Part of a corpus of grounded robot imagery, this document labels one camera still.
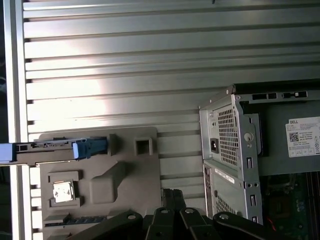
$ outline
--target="qr code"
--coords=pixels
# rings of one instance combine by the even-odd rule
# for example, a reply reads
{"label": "qr code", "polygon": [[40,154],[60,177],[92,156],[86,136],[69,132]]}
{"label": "qr code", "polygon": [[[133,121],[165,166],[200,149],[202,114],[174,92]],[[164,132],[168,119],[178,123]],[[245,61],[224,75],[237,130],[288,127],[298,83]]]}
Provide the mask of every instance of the qr code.
{"label": "qr code", "polygon": [[290,142],[299,142],[299,133],[293,132],[289,133]]}

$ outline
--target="perforated metal panel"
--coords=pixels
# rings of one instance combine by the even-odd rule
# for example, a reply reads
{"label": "perforated metal panel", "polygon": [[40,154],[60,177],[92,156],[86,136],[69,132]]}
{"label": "perforated metal panel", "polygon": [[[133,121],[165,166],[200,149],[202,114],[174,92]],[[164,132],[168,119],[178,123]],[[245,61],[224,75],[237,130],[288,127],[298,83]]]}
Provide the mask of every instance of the perforated metal panel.
{"label": "perforated metal panel", "polygon": [[215,203],[216,213],[220,212],[229,212],[236,214],[236,211],[233,210],[220,196],[217,197],[217,201]]}
{"label": "perforated metal panel", "polygon": [[238,133],[232,106],[218,113],[221,161],[237,166]]}

